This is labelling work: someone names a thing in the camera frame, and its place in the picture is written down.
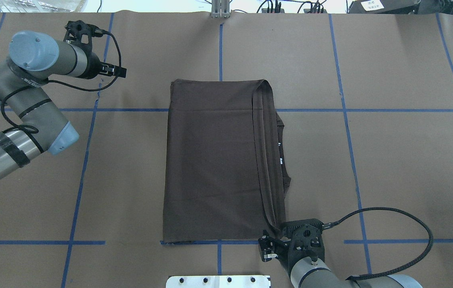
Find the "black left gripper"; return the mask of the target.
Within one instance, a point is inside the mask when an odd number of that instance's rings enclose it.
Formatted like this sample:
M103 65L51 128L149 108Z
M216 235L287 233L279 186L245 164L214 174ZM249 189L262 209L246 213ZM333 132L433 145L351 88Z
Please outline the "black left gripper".
M114 76L126 78L127 69L124 67L115 66L113 64L108 64L106 62L100 62L97 73L109 77Z

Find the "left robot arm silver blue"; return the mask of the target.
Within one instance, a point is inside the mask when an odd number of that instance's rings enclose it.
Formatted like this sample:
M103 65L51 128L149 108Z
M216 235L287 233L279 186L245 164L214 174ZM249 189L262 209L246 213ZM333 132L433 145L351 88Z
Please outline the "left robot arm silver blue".
M43 90L51 75L90 80L98 75L126 77L122 63L109 64L93 53L89 39L111 32L77 21L62 41L30 30L16 33L0 64L0 111L10 127L0 131L0 180L44 152L64 151L80 138L71 122Z

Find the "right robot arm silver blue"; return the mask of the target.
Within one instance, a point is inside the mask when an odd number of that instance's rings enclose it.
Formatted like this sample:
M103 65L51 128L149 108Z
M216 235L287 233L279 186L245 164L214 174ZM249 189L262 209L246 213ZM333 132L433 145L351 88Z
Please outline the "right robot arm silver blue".
M382 273L351 275L342 280L325 263L323 232L340 225L348 218L368 211L392 211L409 217L425 229L428 239L424 251L415 259ZM370 207L353 211L340 220L323 223L316 218L283 223L279 237L267 231L258 239L261 261L279 261L294 288L420 288L414 278L402 271L414 266L432 250L433 232L416 216L390 207Z

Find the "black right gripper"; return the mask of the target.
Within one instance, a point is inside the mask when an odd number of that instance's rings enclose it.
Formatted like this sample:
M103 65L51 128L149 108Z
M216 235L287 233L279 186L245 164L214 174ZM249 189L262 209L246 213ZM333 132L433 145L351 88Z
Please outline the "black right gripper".
M310 257L312 261L325 260L325 247L323 244L323 223L316 219L287 221L281 225L281 231L288 241L276 239L263 230L258 239L259 255L262 262L268 262L280 257L282 266L294 266L299 260Z

